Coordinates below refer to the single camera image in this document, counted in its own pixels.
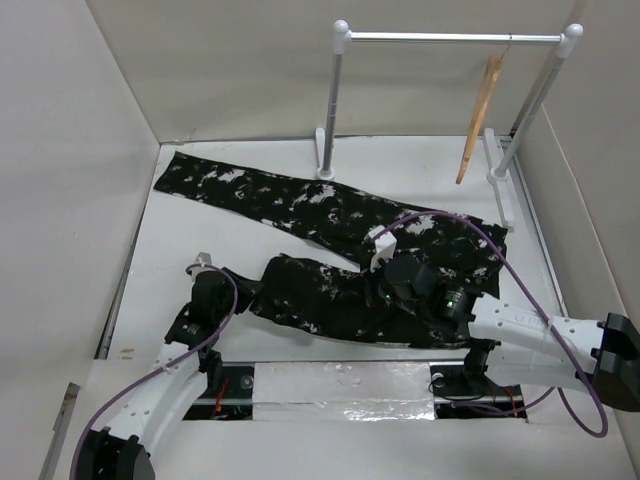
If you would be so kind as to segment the black white patterned trousers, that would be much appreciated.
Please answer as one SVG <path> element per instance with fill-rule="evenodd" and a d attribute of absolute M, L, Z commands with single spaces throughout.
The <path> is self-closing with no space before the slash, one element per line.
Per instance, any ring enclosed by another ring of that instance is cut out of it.
<path fill-rule="evenodd" d="M 335 340 L 418 349 L 469 346 L 453 326 L 422 320 L 383 299 L 369 272 L 366 235 L 419 207 L 350 186 L 300 179 L 176 153 L 155 190 L 218 207 L 324 248 L 345 270 L 281 253 L 271 258 L 249 309 L 275 324 Z"/>

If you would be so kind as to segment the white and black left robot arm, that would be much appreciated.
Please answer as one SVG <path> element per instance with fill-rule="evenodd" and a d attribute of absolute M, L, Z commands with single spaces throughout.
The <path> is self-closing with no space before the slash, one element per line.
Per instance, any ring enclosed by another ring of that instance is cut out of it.
<path fill-rule="evenodd" d="M 223 390 L 223 362 L 214 345 L 263 285 L 204 262 L 188 265 L 186 273 L 190 300 L 165 335 L 152 369 L 91 417 L 75 447 L 70 478 L 155 478 L 156 464 L 195 400 Z"/>

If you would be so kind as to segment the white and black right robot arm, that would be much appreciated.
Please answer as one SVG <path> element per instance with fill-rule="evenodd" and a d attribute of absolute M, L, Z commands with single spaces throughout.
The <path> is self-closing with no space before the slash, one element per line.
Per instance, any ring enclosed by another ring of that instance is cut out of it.
<path fill-rule="evenodd" d="M 530 384 L 595 392 L 611 408 L 639 409 L 639 332 L 624 315 L 553 316 L 510 306 L 471 286 L 437 279 L 410 255 L 375 256 L 377 293 L 419 325 L 469 344 L 462 381 L 473 393 Z"/>

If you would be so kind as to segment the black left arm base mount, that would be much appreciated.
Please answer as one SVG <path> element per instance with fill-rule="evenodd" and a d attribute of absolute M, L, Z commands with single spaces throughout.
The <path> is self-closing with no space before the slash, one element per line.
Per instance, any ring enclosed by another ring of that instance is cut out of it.
<path fill-rule="evenodd" d="M 253 416 L 254 372 L 254 364 L 224 363 L 216 383 L 194 402 L 184 420 L 250 420 Z"/>

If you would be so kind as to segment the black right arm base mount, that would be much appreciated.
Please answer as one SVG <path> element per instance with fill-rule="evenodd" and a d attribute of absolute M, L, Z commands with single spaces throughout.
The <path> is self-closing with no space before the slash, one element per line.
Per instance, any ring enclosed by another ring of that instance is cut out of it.
<path fill-rule="evenodd" d="M 502 418 L 499 411 L 508 412 L 510 418 L 527 418 L 518 385 L 501 387 L 484 377 L 466 375 L 461 364 L 431 365 L 430 375 L 428 390 L 438 420 Z"/>

